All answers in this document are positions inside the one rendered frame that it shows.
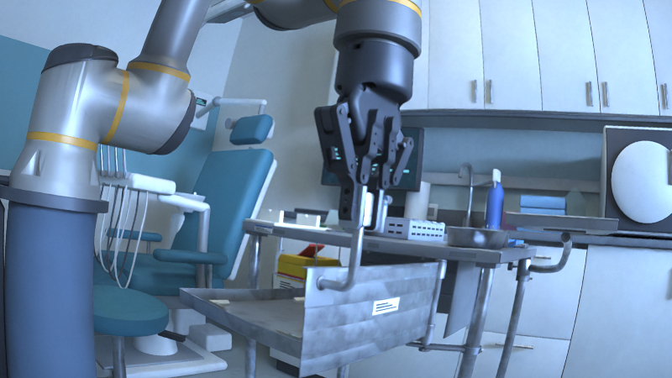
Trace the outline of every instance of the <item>stool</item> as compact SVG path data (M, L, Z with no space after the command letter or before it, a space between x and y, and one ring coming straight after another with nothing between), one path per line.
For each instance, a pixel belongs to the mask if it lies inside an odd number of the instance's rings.
M93 322L112 336L113 377L126 378L124 338L158 334L168 325L168 307L149 294L116 286L93 286Z

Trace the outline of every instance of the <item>blue cylindrical base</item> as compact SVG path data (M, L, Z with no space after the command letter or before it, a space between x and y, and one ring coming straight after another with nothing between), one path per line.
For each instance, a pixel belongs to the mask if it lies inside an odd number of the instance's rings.
M91 378L95 213L10 202L5 254L10 378Z

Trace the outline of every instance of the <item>white label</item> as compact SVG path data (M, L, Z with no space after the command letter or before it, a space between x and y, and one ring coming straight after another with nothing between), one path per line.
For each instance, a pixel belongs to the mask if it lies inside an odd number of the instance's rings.
M255 231L258 233L264 233L264 234L273 234L273 228L269 226L260 226L259 224L255 224Z
M399 297L373 302L373 315L395 312L399 309Z

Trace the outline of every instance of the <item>spray bottle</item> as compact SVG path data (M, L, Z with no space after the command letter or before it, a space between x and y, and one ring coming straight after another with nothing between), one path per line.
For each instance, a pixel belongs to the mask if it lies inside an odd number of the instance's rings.
M504 188L501 187L501 172L492 170L492 186L488 191L486 205L486 228L500 229L501 211L504 208Z

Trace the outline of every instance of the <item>sink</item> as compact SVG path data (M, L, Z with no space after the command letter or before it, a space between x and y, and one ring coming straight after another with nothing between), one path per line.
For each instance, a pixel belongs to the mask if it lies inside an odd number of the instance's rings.
M446 232L453 247L502 249L509 242L509 232L500 229L446 226Z

